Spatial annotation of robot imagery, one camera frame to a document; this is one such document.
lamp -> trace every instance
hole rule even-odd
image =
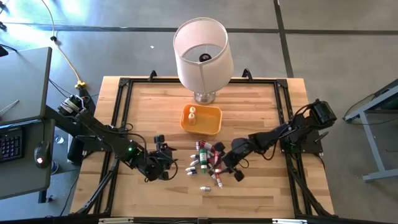
[[[174,35],[174,52],[178,78],[193,91],[195,101],[201,105],[213,102],[216,91],[228,84],[234,71],[224,26],[210,18],[182,24]],[[200,56],[189,60],[190,52]]]

white lampshade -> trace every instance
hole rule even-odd
[[[204,62],[184,58],[189,50],[208,45],[218,46],[222,50]],[[224,26],[214,19],[196,18],[182,24],[174,36],[174,52],[181,83],[195,93],[218,91],[233,76],[228,35]]]

lamp base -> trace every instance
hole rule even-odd
[[[209,105],[216,99],[216,92],[193,93],[193,98],[199,105]]]

cable connector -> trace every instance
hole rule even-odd
[[[75,85],[76,89],[80,89],[80,88],[86,88],[86,83],[82,82],[80,80],[77,81],[77,84]]]

keyboard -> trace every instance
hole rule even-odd
[[[0,129],[0,163],[24,157],[21,127]]]

